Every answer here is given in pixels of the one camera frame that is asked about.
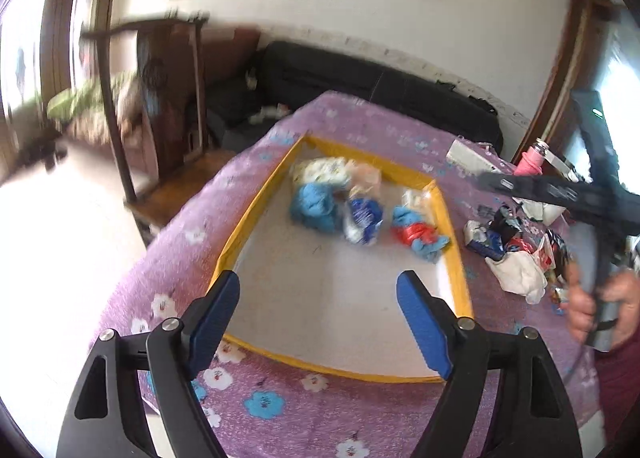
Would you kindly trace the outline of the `white green floral tissue pack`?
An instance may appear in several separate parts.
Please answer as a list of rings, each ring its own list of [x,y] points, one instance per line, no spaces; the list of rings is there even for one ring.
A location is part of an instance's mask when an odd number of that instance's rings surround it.
[[[347,160],[344,157],[320,157],[296,163],[291,170],[296,185],[318,183],[345,187],[350,182]]]

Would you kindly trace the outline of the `pink tissue pack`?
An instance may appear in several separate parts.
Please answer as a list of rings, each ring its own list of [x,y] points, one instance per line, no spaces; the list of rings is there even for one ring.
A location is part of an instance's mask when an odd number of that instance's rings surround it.
[[[378,199],[381,196],[382,173],[368,163],[350,159],[346,165],[349,174],[349,196]]]

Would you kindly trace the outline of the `white cloth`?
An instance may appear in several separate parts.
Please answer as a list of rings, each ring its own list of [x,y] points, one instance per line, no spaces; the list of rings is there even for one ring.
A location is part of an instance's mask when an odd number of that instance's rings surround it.
[[[534,258],[526,251],[508,252],[500,261],[485,259],[500,288],[538,304],[546,294],[547,278]]]

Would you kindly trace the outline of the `blue Vinda tissue bag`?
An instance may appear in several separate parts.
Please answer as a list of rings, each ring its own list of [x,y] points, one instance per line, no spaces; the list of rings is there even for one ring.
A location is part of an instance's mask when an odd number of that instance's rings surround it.
[[[345,238],[352,244],[370,246],[378,241],[383,223],[383,207],[374,198],[352,197],[346,201],[343,221]]]

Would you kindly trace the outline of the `red plastic bag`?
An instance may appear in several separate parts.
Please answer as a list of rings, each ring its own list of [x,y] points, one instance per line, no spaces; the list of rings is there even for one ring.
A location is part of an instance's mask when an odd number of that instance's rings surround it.
[[[514,236],[511,238],[504,246],[504,249],[506,249],[507,252],[525,251],[530,255],[533,255],[537,251],[537,247],[535,245],[526,241],[526,239],[521,236]]]

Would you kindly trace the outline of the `red and blue cloth bundle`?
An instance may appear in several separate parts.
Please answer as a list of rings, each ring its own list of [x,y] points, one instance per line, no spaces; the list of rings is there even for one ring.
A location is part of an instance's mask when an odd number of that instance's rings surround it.
[[[450,243],[450,238],[439,233],[436,226],[427,223],[422,215],[404,206],[393,209],[392,232],[401,244],[430,263],[436,263]]]

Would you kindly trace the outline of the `pink water bottle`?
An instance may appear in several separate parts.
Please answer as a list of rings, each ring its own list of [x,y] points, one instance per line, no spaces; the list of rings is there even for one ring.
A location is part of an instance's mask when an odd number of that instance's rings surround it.
[[[513,174],[517,177],[536,177],[536,175],[541,175],[542,166],[546,161],[547,149],[548,144],[541,139],[537,139],[526,152],[522,153]]]

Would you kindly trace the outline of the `blue floral Vinda tissue pack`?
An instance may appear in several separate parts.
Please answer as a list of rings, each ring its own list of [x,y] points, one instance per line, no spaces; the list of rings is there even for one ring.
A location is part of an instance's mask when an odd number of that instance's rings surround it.
[[[463,237],[465,247],[483,258],[500,261],[506,254],[500,235],[480,222],[465,223]]]

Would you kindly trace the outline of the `yellow rimmed cardboard tray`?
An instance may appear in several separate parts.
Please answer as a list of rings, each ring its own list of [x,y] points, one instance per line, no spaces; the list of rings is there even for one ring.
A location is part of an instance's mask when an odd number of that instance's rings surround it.
[[[384,224],[371,246],[294,223],[290,171],[319,157],[345,157],[382,172],[389,215],[405,191],[425,198],[428,216],[449,238],[456,232],[430,175],[348,145],[305,135],[283,156],[235,226],[215,272],[240,280],[240,300],[224,337],[250,352],[319,374],[367,382],[436,382],[396,300],[397,277],[413,270],[458,316],[473,314],[456,241],[434,263],[404,247]]]

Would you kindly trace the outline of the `black small container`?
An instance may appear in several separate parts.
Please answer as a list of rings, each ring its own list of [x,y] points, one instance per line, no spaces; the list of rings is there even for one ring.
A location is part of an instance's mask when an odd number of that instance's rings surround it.
[[[503,247],[524,238],[522,219],[507,205],[500,206],[488,223],[488,230],[500,238]]]

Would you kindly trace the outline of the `white paper booklet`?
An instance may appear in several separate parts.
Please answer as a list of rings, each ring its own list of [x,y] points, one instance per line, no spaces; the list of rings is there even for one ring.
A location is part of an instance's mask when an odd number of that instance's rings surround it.
[[[494,165],[484,156],[478,154],[459,139],[454,139],[448,149],[446,160],[469,174],[481,174],[485,172],[500,173],[498,166]]]

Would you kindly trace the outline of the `blue towel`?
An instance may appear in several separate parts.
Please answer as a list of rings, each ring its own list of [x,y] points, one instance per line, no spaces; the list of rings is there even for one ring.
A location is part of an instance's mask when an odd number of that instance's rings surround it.
[[[341,207],[331,186],[321,183],[300,185],[288,208],[294,223],[325,234],[337,234],[343,225]]]

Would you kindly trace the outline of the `cream tissue pack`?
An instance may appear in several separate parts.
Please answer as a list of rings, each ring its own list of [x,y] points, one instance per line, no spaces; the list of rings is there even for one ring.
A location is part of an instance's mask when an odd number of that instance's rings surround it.
[[[406,189],[402,193],[401,204],[427,223],[434,223],[435,217],[431,206],[431,193],[423,189]]]

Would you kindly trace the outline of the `dark wooden chair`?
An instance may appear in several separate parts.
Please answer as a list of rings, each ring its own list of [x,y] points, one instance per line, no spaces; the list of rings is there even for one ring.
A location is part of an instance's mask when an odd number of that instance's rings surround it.
[[[175,173],[202,158],[210,148],[206,131],[202,49],[202,31],[208,21],[207,13],[169,13],[81,32],[81,39],[96,47],[107,131],[110,133],[126,205],[137,204],[140,198],[132,183],[126,149],[122,143],[122,131],[116,118],[111,85],[111,42],[126,33],[136,35],[142,122],[148,130],[148,146],[144,149],[144,154],[150,161],[153,181],[164,183]],[[198,140],[194,148],[188,146],[186,128],[183,120],[178,117],[178,94],[175,88],[177,77],[170,74],[173,68],[180,75],[191,76],[193,79],[194,88],[187,93],[196,95]]]

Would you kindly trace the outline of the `black sofa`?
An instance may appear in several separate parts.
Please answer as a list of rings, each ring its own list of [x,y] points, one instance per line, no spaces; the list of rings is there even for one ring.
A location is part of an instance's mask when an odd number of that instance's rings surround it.
[[[205,92],[206,126],[223,148],[242,152],[276,123],[259,120],[263,108],[282,105],[291,112],[336,91],[366,100],[432,127],[503,148],[498,112],[487,101],[462,96],[451,82],[428,81],[346,54],[273,41],[255,52],[240,74]]]

